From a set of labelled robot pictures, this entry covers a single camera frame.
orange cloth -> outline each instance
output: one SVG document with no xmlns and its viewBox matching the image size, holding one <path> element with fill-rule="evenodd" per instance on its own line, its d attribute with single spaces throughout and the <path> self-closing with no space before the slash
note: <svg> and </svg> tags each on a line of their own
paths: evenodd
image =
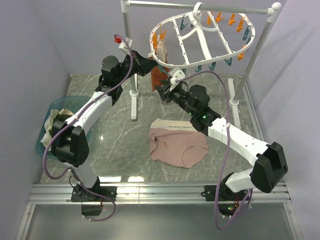
<svg viewBox="0 0 320 240">
<path fill-rule="evenodd" d="M 163 67 L 164 70 L 167 72 L 170 71 L 168 67 Z M 155 68 L 152 69 L 151 71 L 151 84 L 152 84 L 152 92 L 156 90 L 155 85 L 157 86 L 162 86 L 163 84 L 161 83 L 161 80 L 167 80 L 168 76 L 164 72 L 161 72 L 159 67 L 156 66 Z"/>
</svg>

white wall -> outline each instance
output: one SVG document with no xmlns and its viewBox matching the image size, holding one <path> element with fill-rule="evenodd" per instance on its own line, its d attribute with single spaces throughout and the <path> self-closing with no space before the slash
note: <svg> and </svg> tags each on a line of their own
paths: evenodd
<svg viewBox="0 0 320 240">
<path fill-rule="evenodd" d="M 284 147 L 285 181 L 306 240 L 320 239 L 319 7 L 287 1 L 249 78 L 265 139 Z"/>
<path fill-rule="evenodd" d="M 0 6 L 0 239 L 15 239 L 33 182 L 42 174 L 36 143 L 48 107 L 69 76 L 26 0 Z"/>
<path fill-rule="evenodd" d="M 121 61 L 124 55 L 118 50 L 114 43 L 115 33 L 124 35 L 124 21 L 121 11 L 120 0 L 29 0 L 47 28 L 50 38 L 55 45 L 61 59 L 70 74 L 98 74 L 101 71 L 101 62 L 108 55 L 115 55 Z M 251 8 L 269 8 L 276 0 L 203 0 L 205 4 L 216 6 L 238 6 Z M 196 0 L 155 0 L 155 2 L 173 2 L 195 4 Z M 130 8 L 130 29 L 133 39 L 133 49 L 144 56 L 150 52 L 149 35 L 151 30 L 161 21 L 187 10 L 160 9 L 148 7 Z M 242 41 L 245 29 L 236 33 L 239 23 L 228 26 L 231 13 L 223 13 L 225 19 L 219 22 L 219 27 L 224 32 L 224 36 L 229 42 L 231 49 L 238 50 L 246 43 Z M 265 25 L 267 17 L 265 15 L 250 14 L 249 19 L 256 27 L 256 36 L 259 37 Z M 176 48 L 171 43 L 176 39 L 173 27 L 168 28 L 166 38 L 168 48 L 168 60 L 174 62 L 181 59 L 180 48 Z M 184 33 L 190 30 L 187 26 Z M 219 40 L 218 35 L 208 37 L 209 46 L 213 46 L 212 55 L 225 54 L 225 49 Z M 187 54 L 197 60 L 203 59 L 197 38 L 188 39 Z M 252 55 L 254 46 L 246 53 L 242 61 L 233 59 L 231 67 L 224 61 L 216 65 L 218 73 L 243 74 Z"/>
</svg>

clothes peg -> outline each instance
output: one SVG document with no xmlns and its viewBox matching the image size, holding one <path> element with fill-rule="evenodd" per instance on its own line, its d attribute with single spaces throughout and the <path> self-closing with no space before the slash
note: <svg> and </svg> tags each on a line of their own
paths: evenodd
<svg viewBox="0 0 320 240">
<path fill-rule="evenodd" d="M 236 28 L 236 32 L 239 33 L 242 30 L 242 25 L 244 24 L 244 17 L 241 18 L 238 27 Z"/>
<path fill-rule="evenodd" d="M 217 23 L 220 22 L 222 19 L 225 18 L 224 16 L 220 17 L 220 15 L 221 15 L 221 12 L 219 12 L 218 15 L 217 15 L 216 18 L 215 18 L 215 21 L 216 21 Z"/>
<path fill-rule="evenodd" d="M 153 35 L 152 35 L 152 44 L 154 49 L 158 47 L 157 33 L 155 31 L 153 32 Z"/>
<path fill-rule="evenodd" d="M 231 17 L 230 17 L 230 20 L 229 20 L 229 25 L 230 25 L 230 26 L 236 22 L 235 16 L 236 16 L 236 15 L 235 15 L 234 13 L 232 13 L 232 15 L 231 15 Z"/>
<path fill-rule="evenodd" d="M 250 32 L 250 27 L 247 26 L 247 27 L 246 27 L 246 30 L 245 30 L 245 32 L 244 32 L 243 38 L 242 38 L 243 41 L 245 41 L 245 40 L 247 39 L 247 37 L 248 37 L 248 35 L 249 35 L 249 32 Z"/>
<path fill-rule="evenodd" d="M 198 72 L 200 72 L 200 71 L 201 71 L 201 69 L 202 69 L 202 65 L 199 65 L 199 66 L 198 66 L 198 68 L 197 68 L 197 69 L 195 69 L 194 71 L 195 71 L 196 73 L 198 73 Z"/>
<path fill-rule="evenodd" d="M 231 64 L 232 64 L 232 57 L 230 57 L 230 59 L 225 59 L 224 61 L 226 62 L 226 64 L 228 64 L 228 66 L 231 66 Z"/>
<path fill-rule="evenodd" d="M 245 52 L 240 53 L 240 54 L 238 55 L 238 61 L 241 61 L 241 60 L 244 58 L 244 55 L 245 55 Z"/>
<path fill-rule="evenodd" d="M 246 45 L 248 45 L 248 43 L 250 42 L 251 40 L 251 36 L 249 37 L 248 41 L 246 41 Z"/>
<path fill-rule="evenodd" d="M 188 23 L 184 24 L 184 18 L 185 17 L 183 16 L 180 24 L 180 30 L 183 30 L 188 25 Z"/>
<path fill-rule="evenodd" d="M 165 36 L 167 34 L 167 29 L 164 30 L 164 32 L 162 33 L 162 24 L 160 25 L 160 40 L 163 41 L 165 39 Z"/>
<path fill-rule="evenodd" d="M 165 72 L 164 67 L 162 65 L 158 64 L 158 68 L 159 68 L 161 73 Z"/>
<path fill-rule="evenodd" d="M 211 71 L 214 71 L 215 68 L 216 68 L 216 62 L 211 63 L 211 65 L 209 66 L 209 69 L 210 69 Z"/>
<path fill-rule="evenodd" d="M 211 24 L 211 17 L 209 16 L 209 14 L 208 14 L 208 18 L 207 18 L 207 20 L 206 20 L 206 24 L 207 24 L 208 26 Z"/>
</svg>

metal pole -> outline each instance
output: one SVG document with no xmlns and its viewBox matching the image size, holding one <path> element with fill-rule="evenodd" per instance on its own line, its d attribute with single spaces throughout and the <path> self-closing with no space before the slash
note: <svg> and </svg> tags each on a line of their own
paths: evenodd
<svg viewBox="0 0 320 240">
<path fill-rule="evenodd" d="M 164 8 L 164 9 L 188 9 L 193 10 L 194 4 L 181 4 L 181 3 L 168 3 L 168 2 L 153 2 L 153 1 L 137 1 L 128 0 L 126 6 L 135 7 L 150 7 L 150 8 Z M 268 9 L 249 8 L 249 7 L 236 7 L 236 6 L 209 6 L 201 5 L 199 10 L 215 11 L 225 13 L 241 13 L 241 14 L 268 14 Z"/>
<path fill-rule="evenodd" d="M 124 13 L 123 13 L 123 21 L 124 21 L 124 32 L 125 32 L 125 36 L 126 36 L 127 38 L 130 38 L 130 26 L 129 26 L 129 13 L 128 13 L 128 12 L 124 12 Z M 130 82 L 131 82 L 131 90 L 132 90 L 132 93 L 133 93 L 133 94 L 137 93 L 135 76 L 132 76 L 132 77 L 130 78 Z"/>
<path fill-rule="evenodd" d="M 245 84 L 246 84 L 246 82 L 248 80 L 248 76 L 249 76 L 249 74 L 251 72 L 251 69 L 254 66 L 255 61 L 257 59 L 257 56 L 258 56 L 258 54 L 259 54 L 259 52 L 260 52 L 260 50 L 262 48 L 262 45 L 264 44 L 264 42 L 265 42 L 265 40 L 267 38 L 267 34 L 268 34 L 270 26 L 271 26 L 271 22 L 268 22 L 268 21 L 264 25 L 263 31 L 261 33 L 261 36 L 260 36 L 259 40 L 258 40 L 258 43 L 256 44 L 256 47 L 255 47 L 254 52 L 253 52 L 253 54 L 251 56 L 251 59 L 250 59 L 250 61 L 248 63 L 248 66 L 246 67 L 246 70 L 244 72 L 244 75 L 242 77 L 240 85 L 239 85 L 238 89 L 235 92 L 234 98 L 231 100 L 233 103 L 238 102 L 238 99 L 239 99 L 240 95 L 243 93 L 243 87 L 245 86 Z"/>
</svg>

marble floor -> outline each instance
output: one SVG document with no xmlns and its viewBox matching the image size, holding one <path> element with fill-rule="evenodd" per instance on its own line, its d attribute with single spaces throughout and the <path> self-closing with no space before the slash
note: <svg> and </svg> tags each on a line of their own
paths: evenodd
<svg viewBox="0 0 320 240">
<path fill-rule="evenodd" d="M 71 76 L 67 96 L 91 97 L 98 84 L 99 75 L 75 74 Z M 228 78 L 239 84 L 238 75 L 222 75 L 227 84 Z M 220 82 L 210 73 L 190 79 L 194 84 L 206 87 L 210 96 L 209 106 L 223 117 L 226 116 L 226 99 Z M 106 112 L 91 128 L 88 141 L 90 153 L 87 161 L 103 182 L 203 182 L 216 181 L 223 162 L 226 146 L 218 140 L 208 138 L 209 153 L 191 168 L 170 166 L 150 158 L 148 132 L 151 123 L 157 118 L 164 120 L 189 121 L 190 116 L 175 103 L 163 103 L 159 94 L 151 91 L 151 77 L 139 77 L 137 120 L 131 120 L 130 81 L 123 85 L 123 93 L 118 102 Z M 239 104 L 242 130 L 256 137 L 254 125 L 244 94 Z M 57 160 L 48 160 L 48 170 L 53 175 L 62 172 L 65 166 Z M 224 173 L 239 172 L 250 167 L 238 153 L 230 151 Z M 59 180 L 50 180 L 43 174 L 42 183 L 67 183 L 69 175 Z"/>
</svg>

